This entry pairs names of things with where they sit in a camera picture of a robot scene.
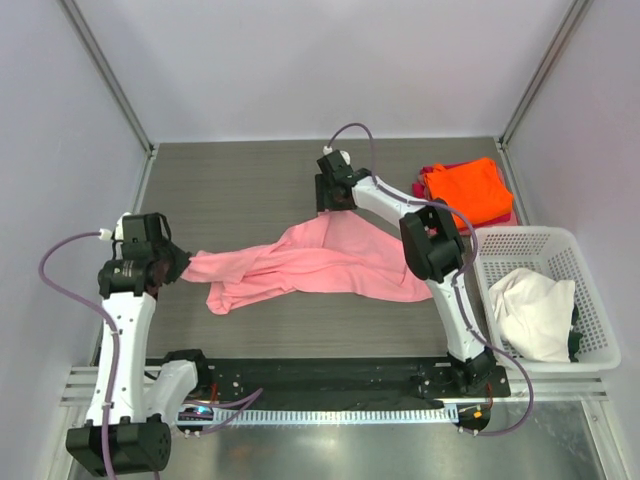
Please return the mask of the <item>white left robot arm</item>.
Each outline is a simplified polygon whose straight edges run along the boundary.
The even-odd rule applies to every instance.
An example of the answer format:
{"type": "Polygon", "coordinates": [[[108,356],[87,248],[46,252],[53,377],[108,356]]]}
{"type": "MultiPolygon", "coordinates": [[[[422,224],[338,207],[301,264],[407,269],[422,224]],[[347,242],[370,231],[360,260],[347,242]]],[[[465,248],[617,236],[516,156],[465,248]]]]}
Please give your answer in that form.
{"type": "Polygon", "coordinates": [[[92,476],[158,473],[168,464],[171,428],[189,396],[213,385],[199,349],[168,353],[146,385],[148,334],[159,290],[190,264],[172,241],[165,215],[123,215],[109,237],[112,257],[98,273],[105,322],[98,375],[83,426],[66,436],[66,449],[92,476]]]}

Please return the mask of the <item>aluminium frame post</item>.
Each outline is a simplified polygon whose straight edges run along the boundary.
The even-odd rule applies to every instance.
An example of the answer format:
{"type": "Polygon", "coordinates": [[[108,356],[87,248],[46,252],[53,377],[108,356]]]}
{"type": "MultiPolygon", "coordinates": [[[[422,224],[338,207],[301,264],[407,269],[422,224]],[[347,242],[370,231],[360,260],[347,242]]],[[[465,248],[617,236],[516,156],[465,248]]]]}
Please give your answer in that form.
{"type": "Polygon", "coordinates": [[[503,133],[498,137],[498,145],[502,149],[505,149],[513,139],[524,117],[549,79],[592,4],[591,0],[574,0],[570,2],[503,133]]]}
{"type": "Polygon", "coordinates": [[[134,137],[141,145],[145,154],[150,156],[154,150],[154,144],[142,126],[79,5],[74,0],[58,0],[57,4],[67,17],[72,30],[77,35],[96,72],[101,77],[108,92],[126,120],[126,123],[129,125],[134,137]]]}

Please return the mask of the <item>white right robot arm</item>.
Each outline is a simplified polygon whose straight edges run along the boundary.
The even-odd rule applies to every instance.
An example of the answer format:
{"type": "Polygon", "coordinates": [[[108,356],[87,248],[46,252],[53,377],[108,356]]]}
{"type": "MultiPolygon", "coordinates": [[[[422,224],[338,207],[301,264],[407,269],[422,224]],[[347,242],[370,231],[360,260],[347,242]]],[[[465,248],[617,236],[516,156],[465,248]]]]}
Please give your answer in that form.
{"type": "Polygon", "coordinates": [[[441,200],[411,197],[365,168],[353,169],[344,151],[325,147],[317,164],[317,210],[364,209],[399,229],[405,262],[430,290],[444,326],[453,388],[467,396],[489,393],[497,361],[466,292],[468,265],[453,208],[441,200]]]}

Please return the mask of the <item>pink t shirt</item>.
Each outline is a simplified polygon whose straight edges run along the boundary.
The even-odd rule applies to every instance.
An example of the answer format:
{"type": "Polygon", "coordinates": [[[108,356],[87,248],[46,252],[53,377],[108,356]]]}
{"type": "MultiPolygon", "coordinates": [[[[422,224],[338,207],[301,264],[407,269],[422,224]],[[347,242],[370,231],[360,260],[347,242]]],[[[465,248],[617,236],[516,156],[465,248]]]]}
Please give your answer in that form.
{"type": "Polygon", "coordinates": [[[401,241],[352,212],[321,214],[272,244],[200,251],[181,278],[209,286],[206,305],[217,315],[296,291],[397,303],[432,297],[409,270],[401,241]]]}

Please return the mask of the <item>dark green t shirt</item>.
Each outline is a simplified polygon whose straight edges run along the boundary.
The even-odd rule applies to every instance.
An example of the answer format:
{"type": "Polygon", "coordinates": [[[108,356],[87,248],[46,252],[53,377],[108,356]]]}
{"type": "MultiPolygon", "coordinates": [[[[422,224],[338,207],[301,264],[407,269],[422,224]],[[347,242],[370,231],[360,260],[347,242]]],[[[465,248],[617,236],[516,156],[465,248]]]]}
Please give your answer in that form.
{"type": "Polygon", "coordinates": [[[567,342],[568,357],[571,363],[578,362],[577,354],[580,350],[580,342],[583,338],[583,334],[576,329],[579,318],[579,309],[578,306],[575,305],[571,314],[571,326],[567,342]]]}

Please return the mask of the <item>right aluminium frame post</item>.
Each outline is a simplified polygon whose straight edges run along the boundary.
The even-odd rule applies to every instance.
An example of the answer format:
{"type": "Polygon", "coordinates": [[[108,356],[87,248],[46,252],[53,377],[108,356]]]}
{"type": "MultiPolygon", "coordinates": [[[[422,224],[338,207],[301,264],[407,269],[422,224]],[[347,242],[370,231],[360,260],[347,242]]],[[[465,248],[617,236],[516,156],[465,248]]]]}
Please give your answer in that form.
{"type": "Polygon", "coordinates": [[[574,0],[570,2],[503,133],[498,137],[498,145],[502,149],[505,149],[513,139],[524,117],[549,79],[592,4],[591,0],[574,0]]]}

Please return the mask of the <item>white t shirt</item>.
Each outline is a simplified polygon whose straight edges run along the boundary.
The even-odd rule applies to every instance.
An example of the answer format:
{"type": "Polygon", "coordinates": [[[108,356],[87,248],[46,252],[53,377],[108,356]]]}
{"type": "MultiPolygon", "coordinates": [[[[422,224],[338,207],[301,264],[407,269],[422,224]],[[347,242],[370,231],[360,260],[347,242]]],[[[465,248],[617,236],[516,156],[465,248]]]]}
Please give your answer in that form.
{"type": "Polygon", "coordinates": [[[500,338],[526,360],[568,363],[575,291],[573,280],[511,271],[489,288],[500,338]]]}

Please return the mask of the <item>left aluminium frame post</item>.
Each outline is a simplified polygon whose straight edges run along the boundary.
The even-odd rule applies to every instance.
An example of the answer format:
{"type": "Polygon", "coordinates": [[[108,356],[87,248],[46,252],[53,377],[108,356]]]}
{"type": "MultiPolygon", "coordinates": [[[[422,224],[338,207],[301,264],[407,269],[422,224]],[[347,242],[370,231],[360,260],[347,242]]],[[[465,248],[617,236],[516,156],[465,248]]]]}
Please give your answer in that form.
{"type": "Polygon", "coordinates": [[[145,154],[150,156],[154,150],[154,144],[142,126],[79,5],[74,0],[58,0],[57,4],[67,17],[72,30],[77,35],[96,72],[101,77],[108,92],[126,120],[126,123],[129,125],[134,137],[141,145],[145,154]]]}

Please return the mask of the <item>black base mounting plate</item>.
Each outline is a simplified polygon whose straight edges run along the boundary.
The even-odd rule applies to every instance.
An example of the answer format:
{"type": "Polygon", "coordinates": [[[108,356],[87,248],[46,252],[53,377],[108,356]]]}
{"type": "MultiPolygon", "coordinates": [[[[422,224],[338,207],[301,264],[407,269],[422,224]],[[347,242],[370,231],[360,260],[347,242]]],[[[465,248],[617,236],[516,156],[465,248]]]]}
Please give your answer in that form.
{"type": "Polygon", "coordinates": [[[444,357],[213,359],[209,368],[211,379],[196,388],[195,399],[231,402],[261,388],[254,410],[422,410],[511,395],[504,368],[463,387],[444,357]]]}

